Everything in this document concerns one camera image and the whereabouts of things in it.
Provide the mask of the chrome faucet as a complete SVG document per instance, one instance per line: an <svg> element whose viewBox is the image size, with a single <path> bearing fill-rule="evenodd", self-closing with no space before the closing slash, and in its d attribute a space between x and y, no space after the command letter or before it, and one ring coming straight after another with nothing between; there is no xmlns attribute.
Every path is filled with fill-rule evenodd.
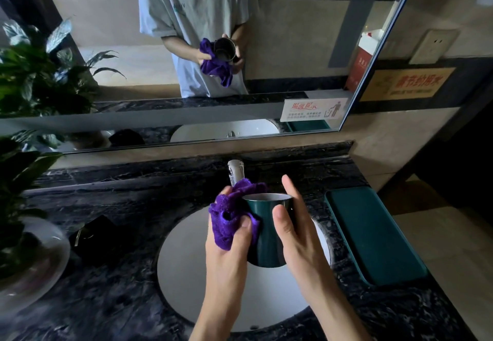
<svg viewBox="0 0 493 341"><path fill-rule="evenodd" d="M244 164L241 160L233 159L227 163L231 186L234 187L239 181L245 178Z"/></svg>

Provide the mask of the white sink basin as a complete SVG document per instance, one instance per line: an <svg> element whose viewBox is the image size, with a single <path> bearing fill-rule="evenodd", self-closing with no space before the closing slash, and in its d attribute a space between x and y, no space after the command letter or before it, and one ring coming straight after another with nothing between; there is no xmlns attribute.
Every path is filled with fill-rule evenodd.
<svg viewBox="0 0 493 341"><path fill-rule="evenodd" d="M165 238L157 258L157 281L168 305L195 323L206 289L208 207L181 220ZM263 330L309 307L287 265L261 268L248 263L239 316L232 332Z"/></svg>

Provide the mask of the teal rectangular tray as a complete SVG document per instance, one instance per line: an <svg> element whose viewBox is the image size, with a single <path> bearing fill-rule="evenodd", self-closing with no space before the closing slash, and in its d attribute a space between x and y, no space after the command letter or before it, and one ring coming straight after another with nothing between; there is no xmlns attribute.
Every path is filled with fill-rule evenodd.
<svg viewBox="0 0 493 341"><path fill-rule="evenodd" d="M385 287L428 276L427 267L372 188L335 189L324 197L367 285Z"/></svg>

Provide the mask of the white wall socket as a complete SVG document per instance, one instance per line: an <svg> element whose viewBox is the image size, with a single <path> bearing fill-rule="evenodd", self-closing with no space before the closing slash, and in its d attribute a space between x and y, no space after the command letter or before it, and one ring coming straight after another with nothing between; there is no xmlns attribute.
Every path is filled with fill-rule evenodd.
<svg viewBox="0 0 493 341"><path fill-rule="evenodd" d="M457 29L429 29L416 47L409 64L435 64L460 34Z"/></svg>

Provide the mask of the green potted plant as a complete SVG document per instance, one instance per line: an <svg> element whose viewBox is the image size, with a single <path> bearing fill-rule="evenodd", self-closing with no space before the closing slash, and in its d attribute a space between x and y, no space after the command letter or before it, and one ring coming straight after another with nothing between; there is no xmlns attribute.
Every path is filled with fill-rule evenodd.
<svg viewBox="0 0 493 341"><path fill-rule="evenodd" d="M41 250L40 240L24 217L46 218L46 212L26 207L23 192L62 157L60 152L23 151L20 142L0 137L0 281L27 270Z"/></svg>

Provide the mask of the yellow wall sign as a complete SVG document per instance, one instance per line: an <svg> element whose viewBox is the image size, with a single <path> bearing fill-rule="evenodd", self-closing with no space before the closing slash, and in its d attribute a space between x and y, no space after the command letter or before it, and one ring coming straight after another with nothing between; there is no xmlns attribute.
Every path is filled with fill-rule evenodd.
<svg viewBox="0 0 493 341"><path fill-rule="evenodd" d="M446 67L376 70L360 101L397 101L433 97L455 69L455 67Z"/></svg>

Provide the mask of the wall mirror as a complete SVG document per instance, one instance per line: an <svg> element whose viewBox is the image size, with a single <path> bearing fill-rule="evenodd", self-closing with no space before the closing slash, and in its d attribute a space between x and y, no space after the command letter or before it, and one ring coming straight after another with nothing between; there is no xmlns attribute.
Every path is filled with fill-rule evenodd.
<svg viewBox="0 0 493 341"><path fill-rule="evenodd" d="M338 131L359 39L401 0L0 0L0 138L103 151L294 132L323 90Z"/></svg>

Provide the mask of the person's left forearm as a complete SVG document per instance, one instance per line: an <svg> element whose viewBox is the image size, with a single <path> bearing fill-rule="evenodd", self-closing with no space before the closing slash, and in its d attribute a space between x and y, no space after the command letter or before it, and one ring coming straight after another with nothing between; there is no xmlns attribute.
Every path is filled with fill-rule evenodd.
<svg viewBox="0 0 493 341"><path fill-rule="evenodd" d="M206 276L206 291L189 341L227 341L240 310L246 276Z"/></svg>

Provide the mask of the person's right forearm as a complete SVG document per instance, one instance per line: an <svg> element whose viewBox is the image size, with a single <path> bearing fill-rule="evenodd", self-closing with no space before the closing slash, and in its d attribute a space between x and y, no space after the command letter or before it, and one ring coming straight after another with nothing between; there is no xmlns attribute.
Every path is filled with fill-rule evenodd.
<svg viewBox="0 0 493 341"><path fill-rule="evenodd" d="M373 341L360 318L334 283L303 289L327 341Z"/></svg>

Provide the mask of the person's left hand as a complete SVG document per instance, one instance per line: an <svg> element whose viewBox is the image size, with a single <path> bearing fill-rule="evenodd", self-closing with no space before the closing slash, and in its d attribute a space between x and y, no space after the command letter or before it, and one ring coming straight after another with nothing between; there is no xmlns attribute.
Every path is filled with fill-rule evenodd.
<svg viewBox="0 0 493 341"><path fill-rule="evenodd" d="M207 276L211 277L211 281L217 285L244 286L248 269L247 257L235 257L231 254L230 250L223 250L217 246L214 239L213 222L211 215L208 216L207 227Z"/></svg>

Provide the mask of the white notice sticker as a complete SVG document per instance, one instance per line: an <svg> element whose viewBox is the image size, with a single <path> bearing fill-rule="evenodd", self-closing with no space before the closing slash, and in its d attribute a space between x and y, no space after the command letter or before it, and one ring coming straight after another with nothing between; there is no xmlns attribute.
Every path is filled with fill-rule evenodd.
<svg viewBox="0 0 493 341"><path fill-rule="evenodd" d="M347 102L347 98L285 100L280 121L338 120Z"/></svg>

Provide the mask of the black object on counter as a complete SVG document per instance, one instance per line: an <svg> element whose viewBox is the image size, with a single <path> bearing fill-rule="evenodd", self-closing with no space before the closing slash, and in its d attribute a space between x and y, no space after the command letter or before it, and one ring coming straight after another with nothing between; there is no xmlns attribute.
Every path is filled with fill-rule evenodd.
<svg viewBox="0 0 493 341"><path fill-rule="evenodd" d="M101 215L69 236L71 250L86 267L115 267L132 245L128 226L117 226Z"/></svg>

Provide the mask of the white round plant pot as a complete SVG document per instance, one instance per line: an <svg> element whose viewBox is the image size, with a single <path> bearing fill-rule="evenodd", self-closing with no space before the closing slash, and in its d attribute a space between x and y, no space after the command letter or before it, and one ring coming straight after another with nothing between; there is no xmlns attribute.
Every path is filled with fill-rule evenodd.
<svg viewBox="0 0 493 341"><path fill-rule="evenodd" d="M70 257L65 232L48 220L21 218L24 232L36 238L34 257L12 275L0 276L0 319L13 317L45 295L60 279Z"/></svg>

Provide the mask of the person's right hand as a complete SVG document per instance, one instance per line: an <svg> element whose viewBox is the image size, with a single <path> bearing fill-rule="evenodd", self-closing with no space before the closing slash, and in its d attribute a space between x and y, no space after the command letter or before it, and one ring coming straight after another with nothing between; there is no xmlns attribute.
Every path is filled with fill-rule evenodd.
<svg viewBox="0 0 493 341"><path fill-rule="evenodd" d="M293 250L283 249L283 255L303 295L303 289L334 283L335 279L301 194L288 175L283 175L281 182L287 195L293 198L294 227L298 236L297 247Z"/></svg>

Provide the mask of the purple cleaning cloth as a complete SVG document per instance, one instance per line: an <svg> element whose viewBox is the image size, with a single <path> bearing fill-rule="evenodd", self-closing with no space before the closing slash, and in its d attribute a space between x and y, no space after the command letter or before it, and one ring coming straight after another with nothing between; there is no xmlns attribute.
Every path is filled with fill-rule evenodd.
<svg viewBox="0 0 493 341"><path fill-rule="evenodd" d="M261 221L250 212L250 207L243 199L244 196L267 193L265 183L253 183L243 178L233 185L228 194L219 194L208 209L212 221L215 244L225 251L230 251L234 235L241 225L243 216L248 216L252 222L252 237L250 248L257 245L261 231Z"/></svg>

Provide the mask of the dark green metal cup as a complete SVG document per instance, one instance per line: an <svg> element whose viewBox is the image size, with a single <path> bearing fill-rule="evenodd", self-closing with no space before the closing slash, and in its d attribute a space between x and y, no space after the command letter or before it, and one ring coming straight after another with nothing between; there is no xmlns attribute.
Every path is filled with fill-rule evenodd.
<svg viewBox="0 0 493 341"><path fill-rule="evenodd" d="M256 244L249 253L249 262L261 268L278 268L286 264L283 244L275 230L272 211L283 205L293 225L296 224L293 198L287 194L261 193L243 196L250 212L259 222Z"/></svg>

